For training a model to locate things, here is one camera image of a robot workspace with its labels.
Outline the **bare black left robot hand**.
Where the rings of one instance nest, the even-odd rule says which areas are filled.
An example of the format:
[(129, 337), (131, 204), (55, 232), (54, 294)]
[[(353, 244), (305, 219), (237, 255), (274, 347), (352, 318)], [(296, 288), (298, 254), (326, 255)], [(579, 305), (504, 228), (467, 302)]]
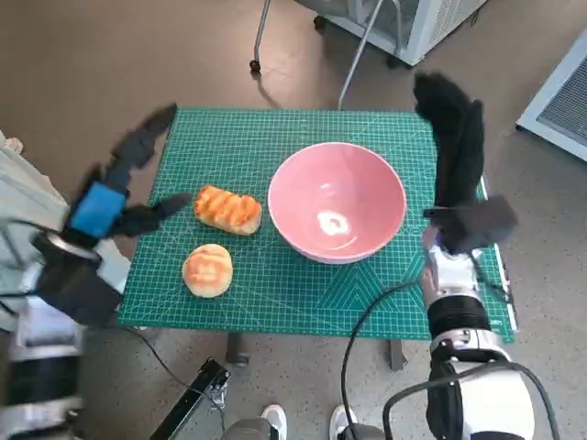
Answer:
[(61, 238), (80, 248), (95, 248), (103, 239), (141, 236), (157, 230), (192, 200), (190, 193), (180, 192), (154, 204), (127, 205), (131, 172), (151, 160), (157, 138), (171, 127), (177, 111), (177, 104), (156, 109), (114, 145), (105, 166), (91, 168)]

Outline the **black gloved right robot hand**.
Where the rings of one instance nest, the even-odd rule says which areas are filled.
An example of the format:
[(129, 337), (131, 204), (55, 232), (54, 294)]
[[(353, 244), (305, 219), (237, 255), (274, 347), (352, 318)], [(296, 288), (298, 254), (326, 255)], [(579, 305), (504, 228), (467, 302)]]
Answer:
[(474, 200), (484, 166), (482, 102), (439, 72), (418, 73), (413, 92), (415, 111), (431, 125), (437, 147), (434, 205)]

